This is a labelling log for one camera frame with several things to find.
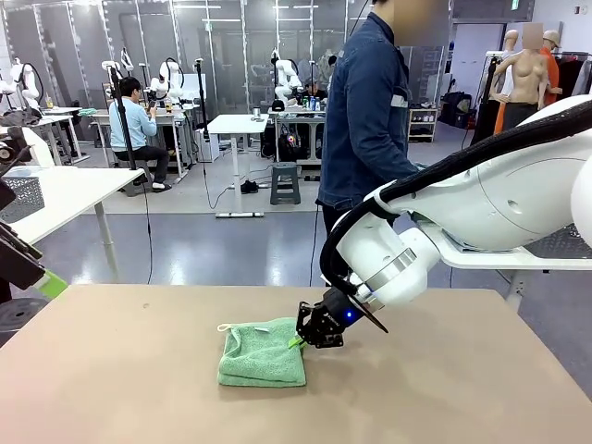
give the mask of black hair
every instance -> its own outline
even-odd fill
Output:
[[[142,91],[142,84],[135,77],[124,77],[119,81],[119,90],[121,91],[121,95],[131,97],[134,91]]]

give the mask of white garment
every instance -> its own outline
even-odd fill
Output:
[[[515,51],[504,51],[501,55],[501,60],[505,60],[506,58],[513,56]],[[508,66],[506,69],[506,79],[503,82],[503,87],[501,88],[502,95],[510,95],[514,90],[514,78],[512,77],[512,65]]]

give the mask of orange garment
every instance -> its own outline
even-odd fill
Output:
[[[506,113],[506,104],[499,104],[498,119],[496,120],[496,128],[493,130],[494,134],[500,134],[503,131],[503,116]]]
[[[555,57],[548,48],[543,47],[543,49],[540,50],[540,54],[547,58],[547,70],[549,72],[549,83],[551,88],[558,88],[559,65],[557,64],[557,60],[555,60]],[[555,102],[557,102],[557,94],[545,92],[545,105],[551,105]]]

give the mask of jacket sleeve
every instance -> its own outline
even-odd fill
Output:
[[[144,108],[139,106],[138,110],[138,119],[140,120],[140,125],[142,126],[142,132],[146,136],[155,136],[156,135],[156,120],[150,118]]]
[[[417,168],[401,146],[406,138],[393,141],[389,132],[391,101],[395,94],[393,72],[399,72],[395,48],[370,43],[360,48],[352,60],[346,85],[350,139],[355,154],[385,183],[416,173]],[[406,128],[408,112],[401,108],[401,128]]]

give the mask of light blue shirt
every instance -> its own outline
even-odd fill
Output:
[[[156,135],[156,122],[146,114],[142,106],[134,104],[130,99],[124,97],[123,105],[126,107],[131,147],[137,150],[146,146],[146,136]],[[111,126],[111,148],[113,151],[126,151],[117,102],[109,106],[109,125]]]

